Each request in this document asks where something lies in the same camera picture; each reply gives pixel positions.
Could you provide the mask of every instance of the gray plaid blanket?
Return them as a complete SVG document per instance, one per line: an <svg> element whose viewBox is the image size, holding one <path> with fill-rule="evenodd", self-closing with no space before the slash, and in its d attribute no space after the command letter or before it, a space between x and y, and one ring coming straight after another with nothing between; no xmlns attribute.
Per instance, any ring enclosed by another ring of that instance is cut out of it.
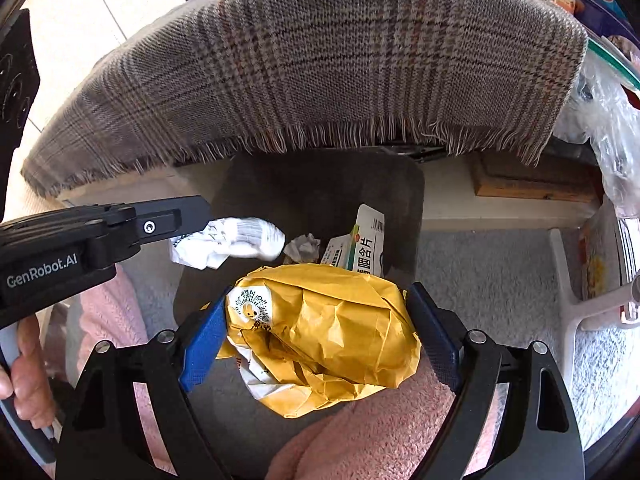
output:
<svg viewBox="0 0 640 480"><path fill-rule="evenodd" d="M390 140L531 163L586 44L546 0L190 0L100 60L22 174L55 196L238 150Z"/></svg>

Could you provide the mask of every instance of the white chair leg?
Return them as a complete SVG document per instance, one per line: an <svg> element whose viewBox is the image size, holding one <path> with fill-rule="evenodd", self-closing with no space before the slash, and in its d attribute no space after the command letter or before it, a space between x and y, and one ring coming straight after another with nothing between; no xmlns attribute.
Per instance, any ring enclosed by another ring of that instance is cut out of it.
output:
<svg viewBox="0 0 640 480"><path fill-rule="evenodd" d="M608 310L620 307L632 299L632 285L636 282L638 287L638 276L627 285L620 286L606 294L591 298L587 301L579 301L571 288L569 277L569 267L564 253L562 235L558 229L549 231L551 249L556 264L556 279L558 280L558 295L560 303L560 326L562 329L562 362L561 373L567 391L571 392L574 374L574 353L575 353L575 331L580 322L591 316L602 314Z"/></svg>
<svg viewBox="0 0 640 480"><path fill-rule="evenodd" d="M559 229L549 231L551 250L556 265L556 280L558 281L558 296L560 306L561 327L561 363L560 373L564 379L567 391L571 392L574 376L575 331L582 318L577 319L575 307L580 303L571 288L569 265L566 262L564 244Z"/></svg>

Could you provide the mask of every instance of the crumpled tissue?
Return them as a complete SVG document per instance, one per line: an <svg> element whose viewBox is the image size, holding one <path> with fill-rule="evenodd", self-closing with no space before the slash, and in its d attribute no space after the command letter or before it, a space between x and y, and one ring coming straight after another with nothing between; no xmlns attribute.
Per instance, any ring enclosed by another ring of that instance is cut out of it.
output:
<svg viewBox="0 0 640 480"><path fill-rule="evenodd" d="M296 262L297 264L316 264L320 258L320 240L308 235L300 235L293 238L284 248L286 257L284 264Z"/></svg>

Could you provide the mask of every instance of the blue gripper pad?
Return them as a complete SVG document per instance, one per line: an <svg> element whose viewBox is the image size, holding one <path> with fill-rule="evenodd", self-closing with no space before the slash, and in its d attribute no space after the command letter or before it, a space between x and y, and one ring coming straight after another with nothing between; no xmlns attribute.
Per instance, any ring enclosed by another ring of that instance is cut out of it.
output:
<svg viewBox="0 0 640 480"><path fill-rule="evenodd" d="M436 314L438 307L421 283L414 283L407 290L406 309L436 377L457 393L462 385L460 352Z"/></svg>
<svg viewBox="0 0 640 480"><path fill-rule="evenodd" d="M204 381L226 338L225 298L226 294L223 294L216 304L209 305L206 310L210 312L184 350L179 381L187 393Z"/></svg>

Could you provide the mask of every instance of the crumpled white paper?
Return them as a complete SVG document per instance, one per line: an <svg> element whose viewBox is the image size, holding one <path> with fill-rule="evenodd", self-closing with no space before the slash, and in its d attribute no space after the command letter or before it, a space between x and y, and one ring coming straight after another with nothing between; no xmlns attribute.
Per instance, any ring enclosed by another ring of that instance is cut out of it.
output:
<svg viewBox="0 0 640 480"><path fill-rule="evenodd" d="M171 261L195 269L217 269L229 257L275 260L285 236L260 218L219 218L204 230L171 238Z"/></svg>
<svg viewBox="0 0 640 480"><path fill-rule="evenodd" d="M318 262L320 258L320 240L314 238L309 233L308 235L300 235L297 238L293 238L287 246L284 248L284 253L290 258L285 258L284 263L290 264L295 262L297 264L314 264Z"/></svg>

